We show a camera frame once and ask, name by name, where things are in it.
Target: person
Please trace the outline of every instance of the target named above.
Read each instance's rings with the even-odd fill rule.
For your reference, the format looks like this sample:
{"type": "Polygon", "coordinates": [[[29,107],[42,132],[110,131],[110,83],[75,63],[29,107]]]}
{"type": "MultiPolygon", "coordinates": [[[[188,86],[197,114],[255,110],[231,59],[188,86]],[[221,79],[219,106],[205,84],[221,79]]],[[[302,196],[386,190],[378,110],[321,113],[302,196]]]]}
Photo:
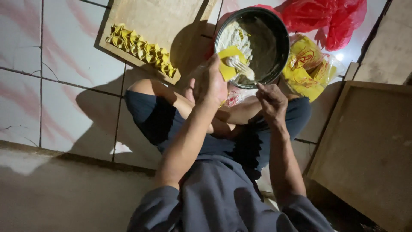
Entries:
{"type": "Polygon", "coordinates": [[[255,101],[220,110],[228,90],[219,64],[214,54],[186,97],[149,79],[126,92],[135,124],[162,153],[127,231],[333,231],[306,198],[290,142],[310,117],[309,100],[258,84],[255,101]],[[281,212],[256,187],[267,164],[281,212]]]}

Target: floor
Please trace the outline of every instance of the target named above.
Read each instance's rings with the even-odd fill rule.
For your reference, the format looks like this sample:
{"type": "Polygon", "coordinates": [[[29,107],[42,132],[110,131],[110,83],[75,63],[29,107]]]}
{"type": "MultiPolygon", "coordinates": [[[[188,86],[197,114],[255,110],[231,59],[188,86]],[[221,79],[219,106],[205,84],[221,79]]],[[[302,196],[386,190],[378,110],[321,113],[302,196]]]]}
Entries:
{"type": "MultiPolygon", "coordinates": [[[[145,71],[101,51],[96,36],[109,0],[0,1],[0,140],[155,169],[160,153],[134,125],[122,95],[145,71]]],[[[260,0],[273,7],[283,0],[260,0]]],[[[336,55],[357,61],[385,0],[369,0],[364,24],[336,55]]],[[[218,20],[255,5],[218,0],[190,65],[204,59],[218,20]]],[[[340,82],[312,103],[293,141],[304,169],[337,98],[340,82]]]]}
{"type": "Polygon", "coordinates": [[[126,231],[152,188],[142,173],[0,147],[0,231],[126,231]]]}

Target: black metal bowl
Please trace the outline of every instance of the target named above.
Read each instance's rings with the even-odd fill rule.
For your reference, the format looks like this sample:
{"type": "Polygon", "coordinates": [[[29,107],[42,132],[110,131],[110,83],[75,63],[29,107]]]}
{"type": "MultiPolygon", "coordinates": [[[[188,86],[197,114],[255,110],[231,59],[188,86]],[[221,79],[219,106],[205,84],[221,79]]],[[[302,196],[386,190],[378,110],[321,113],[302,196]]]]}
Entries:
{"type": "MultiPolygon", "coordinates": [[[[222,31],[227,25],[229,25],[233,21],[238,21],[239,23],[251,22],[256,20],[255,17],[262,20],[262,22],[266,24],[266,26],[272,31],[273,35],[276,38],[276,58],[273,61],[272,72],[264,77],[256,77],[256,79],[261,79],[259,83],[267,85],[275,81],[276,78],[278,78],[278,76],[281,74],[283,68],[286,65],[286,62],[288,61],[290,50],[288,31],[286,30],[286,27],[283,24],[282,20],[270,10],[261,7],[247,7],[233,13],[231,16],[229,16],[229,18],[227,18],[227,20],[223,23],[222,27],[218,31],[215,40],[214,52],[218,53],[218,41],[220,35],[222,34],[222,31]]],[[[254,84],[242,85],[233,81],[230,81],[230,83],[242,89],[257,88],[254,84]]]]}

